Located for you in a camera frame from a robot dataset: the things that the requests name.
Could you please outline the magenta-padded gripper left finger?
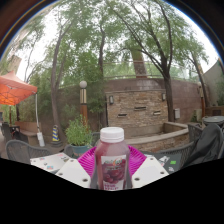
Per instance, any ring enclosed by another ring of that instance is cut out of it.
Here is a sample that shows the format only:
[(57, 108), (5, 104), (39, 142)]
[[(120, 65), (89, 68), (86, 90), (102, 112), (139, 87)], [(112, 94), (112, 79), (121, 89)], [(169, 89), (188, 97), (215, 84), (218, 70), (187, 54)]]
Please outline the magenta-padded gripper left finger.
[(78, 186), (97, 189), (98, 183), (94, 153), (95, 147), (89, 149), (78, 159), (69, 159), (56, 175)]

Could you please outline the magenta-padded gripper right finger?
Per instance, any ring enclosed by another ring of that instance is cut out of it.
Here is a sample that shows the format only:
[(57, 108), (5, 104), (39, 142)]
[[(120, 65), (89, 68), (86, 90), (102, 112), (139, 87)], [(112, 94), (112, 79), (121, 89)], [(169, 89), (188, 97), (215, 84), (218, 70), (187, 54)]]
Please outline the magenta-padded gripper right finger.
[(132, 146), (129, 150), (128, 189), (140, 188), (168, 176), (168, 172), (154, 156), (147, 157)]

